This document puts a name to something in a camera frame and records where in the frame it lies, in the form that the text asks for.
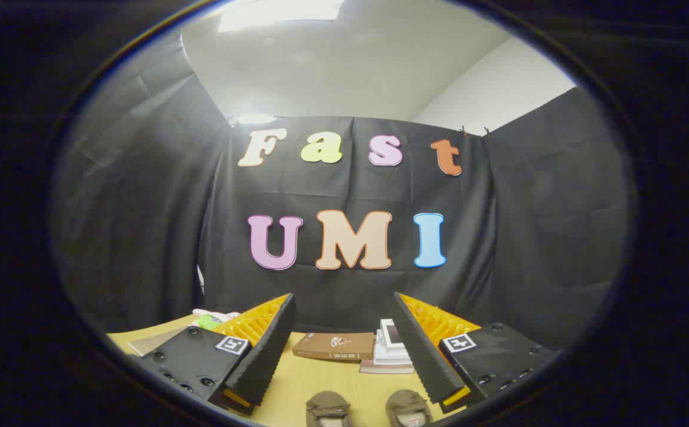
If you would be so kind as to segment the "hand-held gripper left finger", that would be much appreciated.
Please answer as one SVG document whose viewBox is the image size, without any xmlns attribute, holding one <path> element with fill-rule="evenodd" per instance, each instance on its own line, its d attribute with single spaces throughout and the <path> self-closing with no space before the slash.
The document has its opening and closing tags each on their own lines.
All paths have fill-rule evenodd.
<svg viewBox="0 0 689 427">
<path fill-rule="evenodd" d="M 296 322 L 280 295 L 212 328 L 185 327 L 139 359 L 141 368 L 215 406 L 251 415 L 265 397 Z"/>
</svg>

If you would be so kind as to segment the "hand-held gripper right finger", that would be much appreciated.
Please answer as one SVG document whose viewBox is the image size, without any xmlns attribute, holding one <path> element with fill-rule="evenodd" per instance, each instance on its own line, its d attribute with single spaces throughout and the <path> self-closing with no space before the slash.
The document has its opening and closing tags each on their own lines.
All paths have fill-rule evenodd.
<svg viewBox="0 0 689 427">
<path fill-rule="evenodd" d="M 561 354 L 506 324 L 480 326 L 399 292 L 391 318 L 429 400 L 443 413 L 496 397 Z"/>
</svg>

